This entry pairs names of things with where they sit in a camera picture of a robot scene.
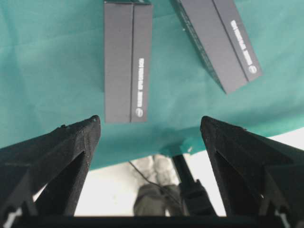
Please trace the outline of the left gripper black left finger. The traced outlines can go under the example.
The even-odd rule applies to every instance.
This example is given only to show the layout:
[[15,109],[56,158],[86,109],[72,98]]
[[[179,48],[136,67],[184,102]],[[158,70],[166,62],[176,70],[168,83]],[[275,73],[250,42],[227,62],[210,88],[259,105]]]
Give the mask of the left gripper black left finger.
[[101,136],[97,115],[0,150],[0,225],[73,216]]

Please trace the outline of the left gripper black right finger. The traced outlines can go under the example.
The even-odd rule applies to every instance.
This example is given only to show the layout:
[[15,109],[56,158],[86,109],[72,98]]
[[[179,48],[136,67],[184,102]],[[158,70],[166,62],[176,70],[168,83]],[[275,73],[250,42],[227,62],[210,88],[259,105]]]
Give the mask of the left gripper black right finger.
[[200,131],[226,215],[304,225],[304,152],[209,116]]

